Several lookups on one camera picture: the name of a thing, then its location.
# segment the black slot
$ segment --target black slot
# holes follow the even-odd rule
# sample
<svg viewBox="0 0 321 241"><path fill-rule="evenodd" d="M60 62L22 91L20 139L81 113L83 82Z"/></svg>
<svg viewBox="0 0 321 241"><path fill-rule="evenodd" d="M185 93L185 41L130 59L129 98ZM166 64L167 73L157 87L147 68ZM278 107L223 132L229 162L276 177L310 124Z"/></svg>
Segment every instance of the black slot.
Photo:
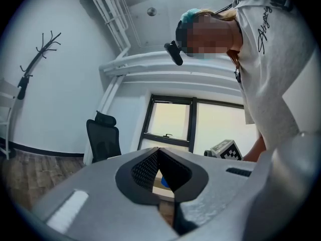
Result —
<svg viewBox="0 0 321 241"><path fill-rule="evenodd" d="M242 169L238 169L238 168L228 168L226 171L229 173L233 173L233 174L244 176L244 177L249 177L252 173L251 171L242 170Z"/></svg>

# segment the white t-shirt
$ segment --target white t-shirt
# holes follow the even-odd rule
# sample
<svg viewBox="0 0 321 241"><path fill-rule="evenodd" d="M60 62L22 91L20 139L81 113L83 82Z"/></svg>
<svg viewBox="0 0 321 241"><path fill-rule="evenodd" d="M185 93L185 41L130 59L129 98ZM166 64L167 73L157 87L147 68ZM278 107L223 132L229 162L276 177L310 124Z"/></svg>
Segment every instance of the white t-shirt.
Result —
<svg viewBox="0 0 321 241"><path fill-rule="evenodd" d="M282 95L317 44L298 12L267 6L236 10L243 35L239 62L246 123L255 123L266 148L273 149L298 133Z"/></svg>

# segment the blue object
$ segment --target blue object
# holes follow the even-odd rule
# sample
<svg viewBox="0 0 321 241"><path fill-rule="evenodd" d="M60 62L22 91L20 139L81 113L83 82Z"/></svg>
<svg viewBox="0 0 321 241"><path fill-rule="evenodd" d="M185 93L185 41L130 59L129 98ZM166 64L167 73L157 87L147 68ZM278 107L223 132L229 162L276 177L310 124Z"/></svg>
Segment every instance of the blue object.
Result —
<svg viewBox="0 0 321 241"><path fill-rule="evenodd" d="M161 184L163 184L164 187L170 187L170 186L168 186L168 184L167 184L167 182L166 182L164 177L162 177Z"/></svg>
<svg viewBox="0 0 321 241"><path fill-rule="evenodd" d="M192 17L195 13L198 13L200 9L190 9L186 13L182 14L181 21L182 23L190 23L192 22Z"/></svg>

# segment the coat rack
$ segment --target coat rack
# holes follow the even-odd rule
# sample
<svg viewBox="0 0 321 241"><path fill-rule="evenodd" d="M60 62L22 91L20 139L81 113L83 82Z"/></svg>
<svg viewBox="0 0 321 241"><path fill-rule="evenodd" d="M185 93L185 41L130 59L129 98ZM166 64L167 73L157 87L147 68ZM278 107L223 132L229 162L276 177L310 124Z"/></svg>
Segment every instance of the coat rack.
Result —
<svg viewBox="0 0 321 241"><path fill-rule="evenodd" d="M29 83L29 78L32 77L33 75L30 75L29 72L31 71L33 65L35 64L35 62L39 59L40 56L44 57L46 59L46 57L44 56L44 52L46 51L56 51L57 49L49 49L49 47L53 44L53 43L57 43L58 45L61 45L59 42L55 41L57 37L59 37L61 35L61 33L59 33L57 36L55 36L53 38L53 34L52 31L51 32L51 39L50 41L44 46L44 33L42 34L42 45L41 45L41 49L39 50L38 47L36 47L38 54L34 57L34 59L31 61L31 63L29 64L28 68L26 70L23 70L22 66L20 65L21 70L24 72L24 76L21 78L18 87L21 87L21 91L18 95L18 99L19 100L23 100L25 98L26 95L26 89Z"/></svg>

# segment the office chair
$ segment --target office chair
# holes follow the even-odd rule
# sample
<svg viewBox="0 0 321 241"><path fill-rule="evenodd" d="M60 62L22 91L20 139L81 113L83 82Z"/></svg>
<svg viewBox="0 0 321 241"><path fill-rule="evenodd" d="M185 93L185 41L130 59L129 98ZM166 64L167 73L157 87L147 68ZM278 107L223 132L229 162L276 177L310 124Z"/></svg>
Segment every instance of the office chair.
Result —
<svg viewBox="0 0 321 241"><path fill-rule="evenodd" d="M87 133L93 154L93 163L121 155L116 119L97 112L93 121L87 121Z"/></svg>

